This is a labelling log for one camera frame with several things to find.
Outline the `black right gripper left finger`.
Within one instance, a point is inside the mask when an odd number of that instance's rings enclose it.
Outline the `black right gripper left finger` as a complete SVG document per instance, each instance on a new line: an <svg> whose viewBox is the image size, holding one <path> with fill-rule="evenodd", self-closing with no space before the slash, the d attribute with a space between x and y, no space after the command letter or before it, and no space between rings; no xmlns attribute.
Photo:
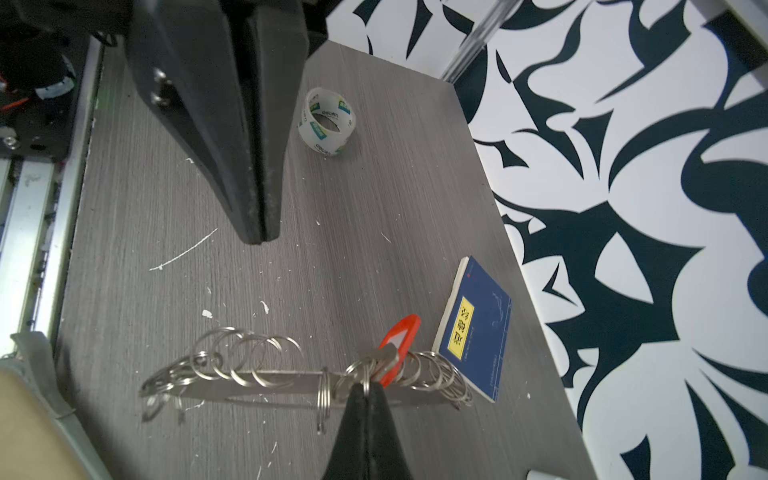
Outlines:
<svg viewBox="0 0 768 480"><path fill-rule="evenodd" d="M126 55L137 91L208 180L239 238L263 241L250 97L218 1L135 1Z"/></svg>

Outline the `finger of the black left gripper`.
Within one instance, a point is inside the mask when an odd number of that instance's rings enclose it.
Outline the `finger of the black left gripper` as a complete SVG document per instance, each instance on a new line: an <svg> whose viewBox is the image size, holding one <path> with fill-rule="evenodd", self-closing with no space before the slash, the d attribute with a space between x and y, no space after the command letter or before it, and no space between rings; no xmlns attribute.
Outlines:
<svg viewBox="0 0 768 480"><path fill-rule="evenodd" d="M323 480L373 479L372 397L361 385L352 388L337 432Z"/></svg>
<svg viewBox="0 0 768 480"><path fill-rule="evenodd" d="M367 396L367 478L412 479L384 388L374 383Z"/></svg>

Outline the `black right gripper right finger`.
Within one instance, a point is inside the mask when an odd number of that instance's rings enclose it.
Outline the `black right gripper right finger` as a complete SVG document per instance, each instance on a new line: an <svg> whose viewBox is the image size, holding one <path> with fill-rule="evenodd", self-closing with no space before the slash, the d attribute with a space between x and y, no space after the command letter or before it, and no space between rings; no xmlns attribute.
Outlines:
<svg viewBox="0 0 768 480"><path fill-rule="evenodd" d="M276 239L281 228L285 151L308 53L300 1L258 1L245 20L251 75L255 211L248 242Z"/></svg>

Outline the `red plastic key tag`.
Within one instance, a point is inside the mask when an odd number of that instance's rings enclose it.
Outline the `red plastic key tag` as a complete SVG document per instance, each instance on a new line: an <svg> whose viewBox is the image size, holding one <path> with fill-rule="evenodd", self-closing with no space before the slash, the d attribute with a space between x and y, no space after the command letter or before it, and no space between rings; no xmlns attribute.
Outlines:
<svg viewBox="0 0 768 480"><path fill-rule="evenodd" d="M388 387L399 374L405 358L421 325L421 318L408 315L397 322L385 335L379 348L374 351L376 361L372 380Z"/></svg>

